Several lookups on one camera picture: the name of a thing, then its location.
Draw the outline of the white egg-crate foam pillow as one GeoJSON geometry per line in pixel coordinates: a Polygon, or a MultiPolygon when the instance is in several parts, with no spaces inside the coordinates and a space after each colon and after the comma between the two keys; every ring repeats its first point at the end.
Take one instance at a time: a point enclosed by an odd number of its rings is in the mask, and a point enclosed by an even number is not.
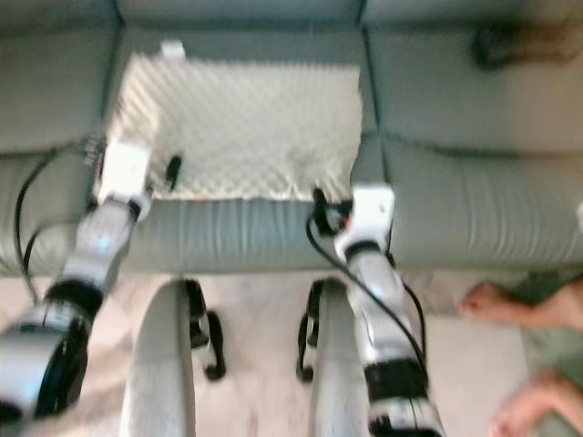
{"type": "Polygon", "coordinates": [[[361,70],[309,61],[222,61],[182,42],[129,56],[107,138],[151,149],[149,175],[182,155],[159,199],[329,200],[353,194],[361,70]]]}

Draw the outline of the green leather sofa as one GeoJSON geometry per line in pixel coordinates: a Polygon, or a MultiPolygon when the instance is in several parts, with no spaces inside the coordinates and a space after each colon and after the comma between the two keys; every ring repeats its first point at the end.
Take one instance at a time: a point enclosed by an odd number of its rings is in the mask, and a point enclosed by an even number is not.
{"type": "Polygon", "coordinates": [[[46,59],[36,121],[87,140],[135,49],[353,62],[365,143],[354,177],[397,193],[411,267],[583,266],[583,0],[99,0],[46,59]]]}

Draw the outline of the silver right robot leg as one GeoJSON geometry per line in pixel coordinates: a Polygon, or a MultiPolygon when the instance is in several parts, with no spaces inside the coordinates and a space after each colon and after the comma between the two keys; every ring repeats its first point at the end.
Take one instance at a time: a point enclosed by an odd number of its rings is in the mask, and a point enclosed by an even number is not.
{"type": "Polygon", "coordinates": [[[340,279],[316,280],[297,331],[297,379],[312,388],[311,437],[371,437],[353,310],[340,279]]]}

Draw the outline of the silver robot leg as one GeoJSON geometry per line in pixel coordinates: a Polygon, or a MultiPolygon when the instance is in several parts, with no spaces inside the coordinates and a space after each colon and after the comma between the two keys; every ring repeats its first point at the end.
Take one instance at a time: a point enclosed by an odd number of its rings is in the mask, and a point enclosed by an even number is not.
{"type": "Polygon", "coordinates": [[[220,316],[196,279],[172,279],[151,299],[135,337],[119,437],[196,437],[193,379],[228,371],[220,316]]]}
{"type": "Polygon", "coordinates": [[[340,279],[316,280],[297,331],[297,379],[312,388],[311,437],[371,437],[353,310],[340,279]]]}

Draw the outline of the silver left robot leg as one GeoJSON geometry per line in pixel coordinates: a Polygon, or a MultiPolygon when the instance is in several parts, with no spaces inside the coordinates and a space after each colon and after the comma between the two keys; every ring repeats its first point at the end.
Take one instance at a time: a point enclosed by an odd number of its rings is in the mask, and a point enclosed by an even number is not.
{"type": "Polygon", "coordinates": [[[172,279],[151,299],[135,337],[119,437],[196,437],[193,379],[228,371],[220,316],[196,279],[172,279]]]}

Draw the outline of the person's bare foot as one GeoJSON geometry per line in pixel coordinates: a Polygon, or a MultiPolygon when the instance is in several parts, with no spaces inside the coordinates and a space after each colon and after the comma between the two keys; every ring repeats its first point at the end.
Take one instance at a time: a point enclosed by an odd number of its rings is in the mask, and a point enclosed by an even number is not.
{"type": "Polygon", "coordinates": [[[583,390],[554,368],[534,376],[496,413],[487,436],[529,437],[550,413],[557,413],[583,437],[583,390]]]}
{"type": "Polygon", "coordinates": [[[493,323],[583,332],[583,279],[571,280],[538,303],[520,302],[493,282],[480,282],[458,304],[462,315],[493,323]]]}

